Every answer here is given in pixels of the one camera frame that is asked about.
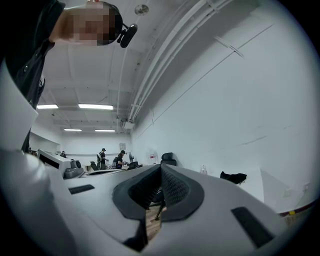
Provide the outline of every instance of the black rectangular slot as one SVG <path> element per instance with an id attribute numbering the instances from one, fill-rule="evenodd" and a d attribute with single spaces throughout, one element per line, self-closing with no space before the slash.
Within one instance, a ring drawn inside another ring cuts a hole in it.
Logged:
<path id="1" fill-rule="evenodd" d="M 40 155 L 39 159 L 45 164 L 47 163 L 48 165 L 51 165 L 52 167 L 54 168 L 57 168 L 59 169 L 59 164 L 55 161 L 52 161 L 51 159 L 47 158 L 46 156 L 44 155 Z"/>
<path id="2" fill-rule="evenodd" d="M 84 185 L 84 186 L 77 186 L 77 187 L 69 188 L 69 191 L 70 191 L 71 195 L 74 195 L 74 194 L 78 194 L 78 193 L 85 192 L 88 190 L 93 190 L 94 188 L 95 187 L 92 185 Z"/>
<path id="3" fill-rule="evenodd" d="M 246 207 L 238 207 L 232 209 L 231 212 L 257 248 L 274 238 Z"/>

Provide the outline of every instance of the white ceiling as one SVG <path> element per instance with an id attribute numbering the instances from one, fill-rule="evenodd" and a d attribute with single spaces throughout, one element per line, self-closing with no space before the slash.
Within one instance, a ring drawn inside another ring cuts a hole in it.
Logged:
<path id="1" fill-rule="evenodd" d="M 116 42 L 105 46 L 56 43 L 46 57 L 43 69 L 46 85 L 39 104 L 57 104 L 59 109 L 38 111 L 47 112 L 50 116 L 54 114 L 54 124 L 61 129 L 71 127 L 94 132 L 95 128 L 112 128 L 124 132 L 121 127 L 117 128 L 117 116 L 119 120 L 125 120 L 128 116 L 148 65 L 179 19 L 197 1 L 108 1 L 119 8 L 127 26 L 132 23 L 138 25 L 136 35 L 127 49 Z M 73 7 L 84 4 L 86 0 L 62 2 L 66 3 L 66 7 Z M 149 7 L 149 13 L 145 16 L 137 16 L 134 12 L 135 7 L 141 4 Z M 114 110 L 84 110 L 78 107 L 79 103 L 110 104 Z"/>

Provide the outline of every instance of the white wall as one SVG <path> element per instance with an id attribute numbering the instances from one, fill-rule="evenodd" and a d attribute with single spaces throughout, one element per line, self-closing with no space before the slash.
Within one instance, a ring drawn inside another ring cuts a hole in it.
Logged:
<path id="1" fill-rule="evenodd" d="M 59 126 L 54 125 L 51 116 L 52 111 L 50 109 L 37 109 L 37 112 L 38 117 L 31 127 L 31 132 L 49 141 L 61 144 L 62 132 Z"/>
<path id="2" fill-rule="evenodd" d="M 61 151 L 64 151 L 68 159 L 79 160 L 83 166 L 90 165 L 93 161 L 97 163 L 97 154 L 105 148 L 106 158 L 110 164 L 120 153 L 120 143 L 125 143 L 126 152 L 132 151 L 131 137 L 128 134 L 106 134 L 106 133 L 72 133 L 63 132 Z M 129 161 L 129 155 L 123 157 Z"/>
<path id="3" fill-rule="evenodd" d="M 30 132 L 29 144 L 32 150 L 37 151 L 38 149 L 51 152 L 53 154 L 57 153 L 57 143 L 54 143 L 50 140 L 47 140 L 43 137 L 40 137 L 33 132 Z"/>
<path id="4" fill-rule="evenodd" d="M 148 152 L 173 152 L 178 166 L 206 165 L 216 177 L 261 170 L 264 202 L 275 211 L 312 202 L 320 178 L 320 78 L 304 36 L 269 1 L 235 0 L 215 14 L 177 54 L 139 113 L 132 133 L 139 163 L 148 162 Z"/>

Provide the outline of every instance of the wooden floor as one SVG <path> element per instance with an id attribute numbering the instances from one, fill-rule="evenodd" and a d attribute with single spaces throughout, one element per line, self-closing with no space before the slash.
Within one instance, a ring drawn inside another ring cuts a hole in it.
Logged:
<path id="1" fill-rule="evenodd" d="M 159 211 L 160 206 L 150 207 L 149 210 L 145 211 L 145 225 L 146 225 L 146 235 L 148 241 L 156 236 L 156 234 L 160 231 L 161 228 L 161 213 L 159 216 L 159 220 L 155 220 L 157 213 Z"/>

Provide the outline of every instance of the headrest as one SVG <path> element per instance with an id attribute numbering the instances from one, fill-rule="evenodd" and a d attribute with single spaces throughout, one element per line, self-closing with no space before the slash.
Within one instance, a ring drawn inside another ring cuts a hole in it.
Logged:
<path id="1" fill-rule="evenodd" d="M 138 162 L 131 162 L 129 168 L 137 168 L 139 166 Z"/>
<path id="2" fill-rule="evenodd" d="M 172 160 L 172 157 L 173 157 L 174 153 L 164 153 L 162 156 L 161 156 L 161 159 L 162 160 L 165 160 L 165 161 L 170 161 Z"/>

